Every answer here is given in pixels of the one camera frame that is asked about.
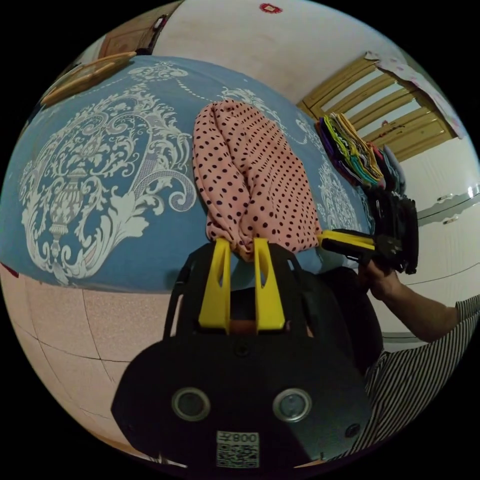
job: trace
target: bed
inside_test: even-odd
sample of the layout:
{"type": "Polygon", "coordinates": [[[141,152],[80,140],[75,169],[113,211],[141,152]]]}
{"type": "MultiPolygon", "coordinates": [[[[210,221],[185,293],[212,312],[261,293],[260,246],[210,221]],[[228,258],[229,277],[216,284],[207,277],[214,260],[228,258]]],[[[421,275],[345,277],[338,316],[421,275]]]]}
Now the bed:
{"type": "MultiPolygon", "coordinates": [[[[19,139],[0,198],[0,262],[35,280],[110,292],[168,292],[206,243],[192,175],[199,111],[227,98],[274,120],[302,160],[323,229],[374,229],[361,190],[331,166],[314,123],[266,85],[211,63],[139,56],[99,85],[43,108],[19,139]]],[[[317,273],[346,265],[297,254],[317,273]]],[[[253,286],[232,258],[232,288],[253,286]]]]}

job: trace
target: striped clothing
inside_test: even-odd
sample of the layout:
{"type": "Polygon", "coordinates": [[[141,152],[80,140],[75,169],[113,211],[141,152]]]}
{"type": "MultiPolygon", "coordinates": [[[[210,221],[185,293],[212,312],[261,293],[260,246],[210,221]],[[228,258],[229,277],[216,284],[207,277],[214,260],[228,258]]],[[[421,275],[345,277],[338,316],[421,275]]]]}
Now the striped clothing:
{"type": "Polygon", "coordinates": [[[457,302],[459,323],[447,335],[418,348],[383,351],[365,374],[372,415],[344,458],[398,433],[435,398],[461,360],[480,318],[480,295],[457,302]]]}

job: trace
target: qr code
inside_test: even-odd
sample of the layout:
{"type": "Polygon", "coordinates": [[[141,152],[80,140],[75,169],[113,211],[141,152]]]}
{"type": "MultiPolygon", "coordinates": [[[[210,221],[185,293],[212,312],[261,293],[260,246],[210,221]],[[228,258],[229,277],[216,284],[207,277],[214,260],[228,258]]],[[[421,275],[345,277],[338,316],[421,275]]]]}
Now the qr code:
{"type": "Polygon", "coordinates": [[[230,469],[256,469],[260,465],[258,433],[218,431],[216,465],[230,469]]]}

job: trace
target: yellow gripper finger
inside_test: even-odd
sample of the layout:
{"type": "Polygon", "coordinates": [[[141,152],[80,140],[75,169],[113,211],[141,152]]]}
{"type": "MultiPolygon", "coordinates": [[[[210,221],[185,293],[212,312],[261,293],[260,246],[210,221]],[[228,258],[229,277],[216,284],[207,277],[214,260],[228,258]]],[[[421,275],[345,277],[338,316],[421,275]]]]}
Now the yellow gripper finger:
{"type": "Polygon", "coordinates": [[[218,238],[198,317],[201,327],[224,329],[227,334],[230,332],[230,255],[230,243],[218,238]]]}
{"type": "Polygon", "coordinates": [[[253,240],[255,259],[256,331],[282,330],[285,325],[284,309],[280,300],[277,279],[266,238],[253,240]]]}

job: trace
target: pink polka dot cloth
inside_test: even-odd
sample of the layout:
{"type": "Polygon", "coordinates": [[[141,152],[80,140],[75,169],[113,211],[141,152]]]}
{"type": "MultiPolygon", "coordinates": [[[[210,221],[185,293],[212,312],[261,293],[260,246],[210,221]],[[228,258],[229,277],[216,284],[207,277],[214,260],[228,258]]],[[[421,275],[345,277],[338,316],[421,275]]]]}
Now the pink polka dot cloth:
{"type": "Polygon", "coordinates": [[[193,170],[210,240],[227,239],[250,262],[255,237],[294,253],[318,246],[322,230],[304,166],[257,108],[231,99],[203,108],[193,170]]]}

